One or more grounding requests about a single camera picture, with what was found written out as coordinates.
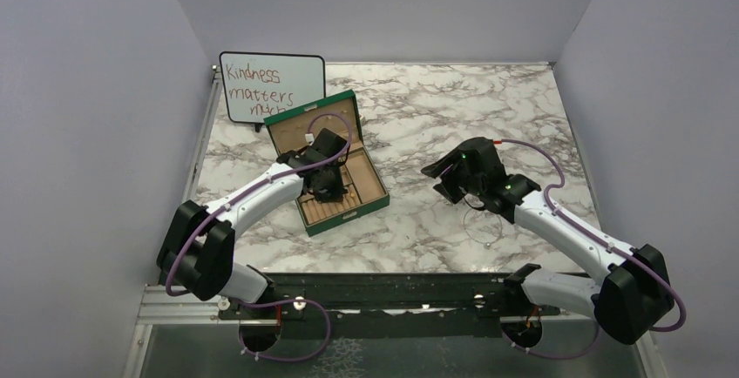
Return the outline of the green jewelry box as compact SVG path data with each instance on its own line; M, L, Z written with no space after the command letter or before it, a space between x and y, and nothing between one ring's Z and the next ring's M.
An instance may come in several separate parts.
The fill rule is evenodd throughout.
M390 204L364 144L356 94L346 90L265 118L278 160L308 165L342 152L336 161L301 172L296 200L309 236L374 213Z

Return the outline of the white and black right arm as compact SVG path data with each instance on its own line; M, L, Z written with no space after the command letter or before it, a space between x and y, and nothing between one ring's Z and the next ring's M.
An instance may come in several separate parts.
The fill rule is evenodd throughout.
M504 281L503 302L514 314L542 306L563 308L594 320L619 343L636 343L647 332L681 328L687 309L671 287L663 254L655 247L634 247L587 224L554 201L551 191L523 174L506 171L498 141L463 141L422 169L452 204L473 196L478 210L494 213L535 233L585 272L579 277L528 264Z

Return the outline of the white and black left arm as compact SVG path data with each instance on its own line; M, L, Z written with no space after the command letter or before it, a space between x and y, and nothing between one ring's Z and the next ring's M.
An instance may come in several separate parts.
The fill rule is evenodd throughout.
M305 182L329 168L349 150L349 139L322 129L309 145L281 154L259 178L207 206L192 200L174 212L156 265L172 297L216 295L241 300L253 317L270 313L274 295L269 279L234 262L236 239L277 207L298 199Z

